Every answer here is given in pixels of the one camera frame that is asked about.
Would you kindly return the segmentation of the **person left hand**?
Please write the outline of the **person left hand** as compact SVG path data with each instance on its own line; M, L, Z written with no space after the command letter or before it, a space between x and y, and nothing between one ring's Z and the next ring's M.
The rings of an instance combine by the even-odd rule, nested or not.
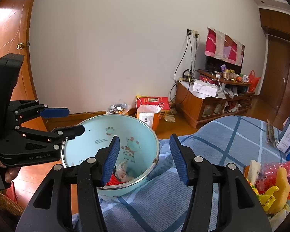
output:
M0 168L5 168L4 179L7 183L11 183L18 176L18 173L21 170L21 167L7 168L5 165L2 164L1 161L0 161Z

